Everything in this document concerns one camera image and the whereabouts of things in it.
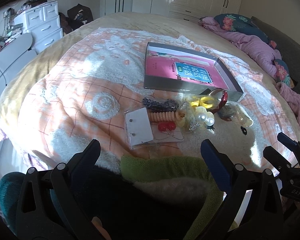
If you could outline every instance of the drawer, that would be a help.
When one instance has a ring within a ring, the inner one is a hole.
[[[32,44],[35,44],[58,29],[60,29],[60,19],[59,16],[55,16],[54,18],[43,22],[39,26],[35,26],[26,30],[26,32],[31,33],[33,38]]]
[[[48,4],[43,7],[44,20],[47,21],[58,16],[58,3]]]
[[[34,46],[31,48],[36,51],[37,54],[39,54],[41,51],[45,50],[47,47],[55,43],[56,41],[60,40],[63,37],[62,28],[54,31],[47,37],[45,37],[43,40],[40,40]]]
[[[195,17],[195,18],[201,18],[204,16],[204,15],[202,15],[203,13],[198,9],[193,9],[190,7],[186,7],[186,6],[182,6],[182,5],[174,4],[174,3],[171,3],[170,11],[185,14],[185,15]]]
[[[169,18],[185,20],[187,22],[193,22],[193,23],[198,23],[198,20],[199,20],[199,18],[194,18],[194,17],[188,16],[188,15],[175,13],[175,12],[169,12]]]
[[[26,29],[29,29],[37,24],[40,24],[44,21],[43,19],[43,8],[38,8],[29,12],[26,12]]]

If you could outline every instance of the orange spiral hair tie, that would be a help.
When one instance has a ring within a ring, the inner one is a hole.
[[[178,112],[163,112],[163,113],[148,113],[150,122],[168,122],[168,121],[181,121]]]

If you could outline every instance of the floral pillow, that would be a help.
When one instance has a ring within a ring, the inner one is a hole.
[[[281,59],[275,59],[274,60],[275,67],[277,69],[277,73],[275,75],[275,81],[278,82],[283,82],[285,83],[288,87],[290,87],[290,75],[289,75],[289,69],[287,64],[281,60]]]
[[[269,44],[268,36],[254,25],[250,18],[239,14],[220,14],[214,17],[220,27],[229,32],[240,32],[246,35],[258,36],[263,42]]]

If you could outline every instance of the small box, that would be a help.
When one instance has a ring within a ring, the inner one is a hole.
[[[209,54],[149,42],[145,57],[144,88],[207,95],[217,88],[238,101],[243,91],[222,61]]]

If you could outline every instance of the orange plaid blanket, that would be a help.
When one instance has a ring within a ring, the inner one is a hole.
[[[185,135],[184,142],[130,150],[124,112],[141,108],[146,95],[173,99],[183,96],[143,88],[144,56],[150,41],[219,57],[244,91],[240,104],[254,119],[248,135],[234,133],[233,124],[216,115],[214,132],[198,131]],[[293,158],[293,154],[278,143],[277,133],[282,131],[296,139],[279,101],[263,86],[262,74],[252,71],[239,58],[198,46],[184,36],[176,39],[114,28],[99,28],[72,46],[50,73],[31,88],[23,101],[18,127],[24,135],[24,141],[19,142],[24,152],[38,153],[53,163],[67,162],[95,138],[102,147],[98,164],[115,172],[120,172],[122,155],[200,156],[200,144],[206,138],[234,163],[260,171],[271,168],[262,157],[267,145],[272,145],[288,161]]]

